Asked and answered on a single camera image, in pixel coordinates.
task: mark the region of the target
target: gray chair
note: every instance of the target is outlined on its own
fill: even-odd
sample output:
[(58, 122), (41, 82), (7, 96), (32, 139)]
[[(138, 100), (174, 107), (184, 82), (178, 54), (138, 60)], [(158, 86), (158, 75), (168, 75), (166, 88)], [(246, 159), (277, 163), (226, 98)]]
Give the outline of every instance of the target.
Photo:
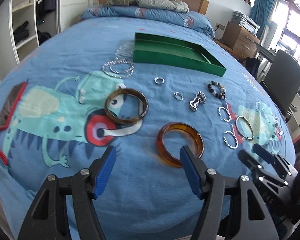
[(300, 88), (300, 65), (296, 59), (283, 50), (279, 50), (260, 84), (283, 116), (289, 120), (290, 105)]

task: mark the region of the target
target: green box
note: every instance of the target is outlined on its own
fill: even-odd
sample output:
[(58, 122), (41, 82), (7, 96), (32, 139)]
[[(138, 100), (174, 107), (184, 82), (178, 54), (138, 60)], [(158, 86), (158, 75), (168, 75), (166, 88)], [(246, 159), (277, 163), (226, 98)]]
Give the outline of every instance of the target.
[(199, 44), (145, 33), (135, 33), (133, 61), (189, 68), (219, 77), (226, 71), (226, 68)]

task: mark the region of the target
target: drawer handle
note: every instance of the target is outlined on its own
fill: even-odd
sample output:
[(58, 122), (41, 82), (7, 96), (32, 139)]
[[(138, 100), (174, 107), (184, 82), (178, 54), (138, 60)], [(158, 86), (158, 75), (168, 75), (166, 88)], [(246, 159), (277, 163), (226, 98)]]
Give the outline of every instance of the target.
[(246, 36), (246, 38), (247, 38), (249, 41), (252, 41), (252, 42), (253, 42), (253, 40), (252, 40), (252, 39), (250, 39), (248, 36)]
[(247, 47), (247, 46), (245, 46), (245, 45), (243, 45), (243, 44), (242, 44), (242, 46), (244, 46), (244, 47), (245, 47), (246, 49), (248, 49), (248, 50), (251, 50), (249, 47)]

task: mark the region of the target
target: screw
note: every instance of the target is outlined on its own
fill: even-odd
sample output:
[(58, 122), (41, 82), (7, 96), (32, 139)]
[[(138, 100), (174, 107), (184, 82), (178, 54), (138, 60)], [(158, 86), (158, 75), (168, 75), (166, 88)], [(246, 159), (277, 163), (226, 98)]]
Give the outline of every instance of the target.
[(216, 175), (216, 174), (217, 174), (217, 172), (216, 172), (215, 169), (208, 169), (207, 172), (208, 172), (208, 174), (210, 174), (210, 175)]
[(89, 172), (90, 172), (89, 169), (82, 169), (82, 170), (80, 171), (81, 175), (88, 175)]
[(240, 178), (242, 181), (249, 181), (249, 177), (247, 175), (242, 175)]
[(53, 174), (48, 176), (48, 181), (54, 181), (55, 179), (56, 179), (56, 176)]

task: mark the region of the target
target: chair backrest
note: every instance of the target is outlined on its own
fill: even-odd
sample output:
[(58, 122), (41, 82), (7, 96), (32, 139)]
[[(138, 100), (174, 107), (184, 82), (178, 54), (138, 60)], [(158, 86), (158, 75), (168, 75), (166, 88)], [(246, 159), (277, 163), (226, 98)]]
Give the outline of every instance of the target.
[(264, 83), (280, 104), (288, 110), (300, 87), (300, 65), (283, 50), (279, 50), (264, 79)]

